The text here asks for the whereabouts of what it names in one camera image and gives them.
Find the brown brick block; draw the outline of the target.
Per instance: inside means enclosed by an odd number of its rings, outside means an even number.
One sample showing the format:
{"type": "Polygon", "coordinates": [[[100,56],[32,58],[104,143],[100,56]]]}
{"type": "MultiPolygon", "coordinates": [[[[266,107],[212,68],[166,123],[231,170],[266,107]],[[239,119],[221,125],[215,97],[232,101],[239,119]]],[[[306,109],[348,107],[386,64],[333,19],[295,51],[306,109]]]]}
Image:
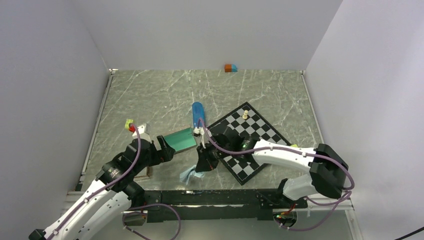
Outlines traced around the brown brick block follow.
{"type": "Polygon", "coordinates": [[[179,130],[172,130],[161,135],[164,141],[175,150],[175,153],[181,153],[197,146],[193,129],[187,125],[179,130]]]}

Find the light blue cloth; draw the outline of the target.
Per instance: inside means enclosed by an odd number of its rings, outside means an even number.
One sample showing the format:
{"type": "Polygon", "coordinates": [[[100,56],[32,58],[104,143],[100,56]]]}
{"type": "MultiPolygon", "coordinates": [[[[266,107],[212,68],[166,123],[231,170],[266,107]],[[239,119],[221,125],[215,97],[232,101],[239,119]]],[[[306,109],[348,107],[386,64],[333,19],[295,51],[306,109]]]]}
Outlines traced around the light blue cloth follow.
{"type": "Polygon", "coordinates": [[[204,176],[205,173],[196,172],[196,165],[193,165],[179,175],[179,181],[185,185],[188,185],[192,177],[203,178],[204,176]]]}

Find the blue glasses case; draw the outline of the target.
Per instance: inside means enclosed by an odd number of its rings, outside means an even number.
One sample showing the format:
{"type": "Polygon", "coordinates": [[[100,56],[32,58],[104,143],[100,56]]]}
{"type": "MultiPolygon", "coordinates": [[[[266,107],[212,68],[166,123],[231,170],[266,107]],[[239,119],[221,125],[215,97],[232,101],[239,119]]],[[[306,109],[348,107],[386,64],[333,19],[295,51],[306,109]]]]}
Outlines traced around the blue glasses case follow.
{"type": "Polygon", "coordinates": [[[205,120],[205,111],[203,105],[196,101],[192,104],[192,119],[193,119],[193,127],[195,129],[202,128],[203,125],[200,122],[200,119],[205,120]]]}

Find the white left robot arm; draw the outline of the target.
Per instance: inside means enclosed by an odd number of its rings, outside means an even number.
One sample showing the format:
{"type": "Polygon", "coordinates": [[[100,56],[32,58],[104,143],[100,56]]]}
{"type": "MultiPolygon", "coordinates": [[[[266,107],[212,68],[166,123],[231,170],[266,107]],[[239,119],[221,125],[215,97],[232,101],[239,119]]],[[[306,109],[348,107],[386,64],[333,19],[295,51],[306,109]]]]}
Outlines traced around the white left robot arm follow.
{"type": "Polygon", "coordinates": [[[121,212],[145,204],[145,191],[134,177],[146,167],[169,162],[175,150],[163,136],[153,141],[135,138],[125,151],[105,163],[84,194],[53,224],[35,229],[30,240],[89,240],[121,212]]]}

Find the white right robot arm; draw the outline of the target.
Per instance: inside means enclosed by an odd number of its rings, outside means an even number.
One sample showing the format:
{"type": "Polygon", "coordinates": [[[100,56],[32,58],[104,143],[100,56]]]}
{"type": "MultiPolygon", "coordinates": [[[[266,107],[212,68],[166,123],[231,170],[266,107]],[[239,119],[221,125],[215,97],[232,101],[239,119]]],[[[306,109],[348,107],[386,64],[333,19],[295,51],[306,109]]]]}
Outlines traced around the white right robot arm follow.
{"type": "Polygon", "coordinates": [[[240,136],[235,131],[208,135],[208,142],[197,148],[197,173],[209,172],[225,158],[239,163],[277,165],[295,169],[303,174],[283,179],[276,191],[276,202],[288,208],[299,199],[320,194],[340,199],[343,191],[355,186],[348,165],[326,144],[304,148],[280,145],[252,136],[240,136]]]}

